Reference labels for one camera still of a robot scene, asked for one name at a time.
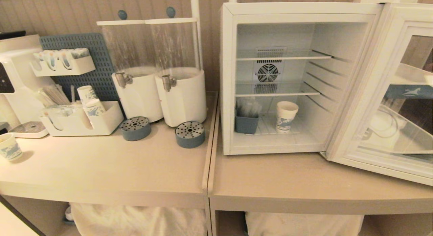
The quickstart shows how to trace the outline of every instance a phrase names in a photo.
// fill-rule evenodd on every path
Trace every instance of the paper cup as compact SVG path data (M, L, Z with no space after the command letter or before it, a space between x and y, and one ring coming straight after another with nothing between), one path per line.
M277 133L287 134L290 132L292 121L298 112L299 107L293 102L277 103Z
M77 88L77 91L83 105L90 100L98 99L98 96L96 96L92 86L82 86Z
M93 99L85 104L84 111L87 116L99 116L106 110L99 99Z
M14 134L6 133L0 136L0 154L7 160L13 161L21 157L23 152L15 140Z

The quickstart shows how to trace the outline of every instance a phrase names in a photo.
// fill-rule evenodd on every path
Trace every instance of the glass door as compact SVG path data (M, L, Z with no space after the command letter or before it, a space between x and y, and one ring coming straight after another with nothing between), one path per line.
M433 5L388 5L382 19L326 155L433 186Z

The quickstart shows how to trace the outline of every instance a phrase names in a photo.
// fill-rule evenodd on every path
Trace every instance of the fan grille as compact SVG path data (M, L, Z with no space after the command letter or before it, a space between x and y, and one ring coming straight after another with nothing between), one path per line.
M272 64L266 64L260 67L257 73L259 82L274 82L278 76L278 68Z

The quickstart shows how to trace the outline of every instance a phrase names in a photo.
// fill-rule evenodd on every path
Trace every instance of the white dispenser base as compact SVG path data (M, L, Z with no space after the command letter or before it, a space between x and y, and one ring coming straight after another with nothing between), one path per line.
M161 76L170 74L176 85L167 92ZM183 122L203 123L206 119L204 71L197 68L171 68L155 74L165 123L177 127Z
M133 77L133 83L125 88L119 86L115 73L111 77L127 119L142 116L149 122L155 122L163 118L154 74Z

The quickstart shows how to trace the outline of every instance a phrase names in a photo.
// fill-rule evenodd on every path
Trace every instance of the white cloth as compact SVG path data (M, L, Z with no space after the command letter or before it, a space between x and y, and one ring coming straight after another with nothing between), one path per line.
M71 203L82 236L206 236L203 209Z
M357 236L363 215L246 212L249 236Z

